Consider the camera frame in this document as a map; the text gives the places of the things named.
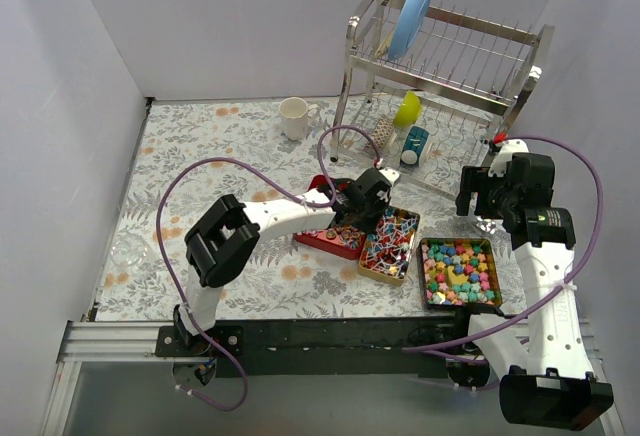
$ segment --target gray floor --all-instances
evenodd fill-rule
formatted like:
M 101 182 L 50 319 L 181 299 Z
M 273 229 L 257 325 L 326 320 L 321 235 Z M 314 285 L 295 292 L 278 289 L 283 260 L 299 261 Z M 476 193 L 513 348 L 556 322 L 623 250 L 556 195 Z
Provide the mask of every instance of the gray floor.
M 221 413 L 175 391 L 170 371 L 168 364 L 85 363 L 66 434 L 569 434 L 507 424 L 496 390 L 472 395 L 397 375 L 253 377 L 245 405 Z M 231 402 L 240 387 L 216 380 L 205 391 Z M 596 422 L 581 434 L 604 432 Z

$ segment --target dish rack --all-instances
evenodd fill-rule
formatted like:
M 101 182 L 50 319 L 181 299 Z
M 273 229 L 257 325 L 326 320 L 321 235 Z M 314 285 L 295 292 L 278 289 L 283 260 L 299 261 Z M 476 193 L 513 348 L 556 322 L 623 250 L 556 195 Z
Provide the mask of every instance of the dish rack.
M 405 0 L 362 0 L 349 19 L 344 78 L 333 125 L 352 124 L 369 132 L 381 118 L 392 120 L 408 90 L 420 98 L 415 123 L 429 132 L 426 159 L 419 166 L 400 162 L 410 128 L 396 128 L 396 138 L 383 150 L 386 164 L 405 180 L 455 197 L 463 166 L 487 164 L 486 142 L 508 131 L 542 74 L 552 26 L 539 33 L 481 19 L 442 4 L 431 6 L 407 54 L 385 59 L 385 43 Z M 366 73 L 359 103 L 349 92 L 354 69 Z M 351 120 L 343 122 L 345 113 Z M 333 133 L 331 159 L 343 152 L 371 158 L 364 137 Z

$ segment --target plate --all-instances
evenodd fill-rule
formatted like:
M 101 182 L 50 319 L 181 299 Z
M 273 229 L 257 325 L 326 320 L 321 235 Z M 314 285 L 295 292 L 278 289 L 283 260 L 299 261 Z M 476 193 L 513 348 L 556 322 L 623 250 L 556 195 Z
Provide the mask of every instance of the plate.
M 406 0 L 400 16 L 398 17 L 398 23 L 389 45 L 389 51 L 387 53 L 387 59 L 389 61 L 395 61 L 401 59 L 409 47 L 413 44 L 413 41 L 418 35 L 418 31 L 422 26 L 424 17 L 429 10 L 429 3 L 431 0 Z

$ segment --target yellow cup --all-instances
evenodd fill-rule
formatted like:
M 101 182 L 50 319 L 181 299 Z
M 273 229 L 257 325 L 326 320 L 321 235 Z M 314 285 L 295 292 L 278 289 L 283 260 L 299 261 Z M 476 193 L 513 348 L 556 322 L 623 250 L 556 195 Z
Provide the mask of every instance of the yellow cup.
M 404 128 L 414 124 L 418 120 L 421 110 L 420 99 L 416 96 L 416 93 L 407 91 L 402 105 L 398 108 L 396 117 L 393 119 L 393 125 Z

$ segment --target red tray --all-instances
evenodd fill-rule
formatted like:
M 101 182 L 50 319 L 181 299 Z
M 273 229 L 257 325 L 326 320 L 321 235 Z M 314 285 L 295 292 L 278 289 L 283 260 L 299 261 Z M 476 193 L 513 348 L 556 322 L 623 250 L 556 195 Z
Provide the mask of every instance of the red tray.
M 321 184 L 326 183 L 326 181 L 327 180 L 324 175 L 318 174 L 311 180 L 309 189 L 320 186 Z M 334 232 L 335 238 L 327 238 L 327 233 L 329 231 Z M 360 236 L 357 238 L 349 237 L 345 239 L 343 238 L 345 231 L 349 231 L 350 234 L 358 232 L 360 233 Z M 365 233 L 350 226 L 335 226 L 321 231 L 305 231 L 304 233 L 295 234 L 293 236 L 293 239 L 299 243 L 320 249 L 321 251 L 326 251 L 327 253 L 335 254 L 336 256 L 340 256 L 341 258 L 349 259 L 351 261 L 355 261 L 360 258 L 360 253 L 362 252 L 366 238 L 367 235 Z

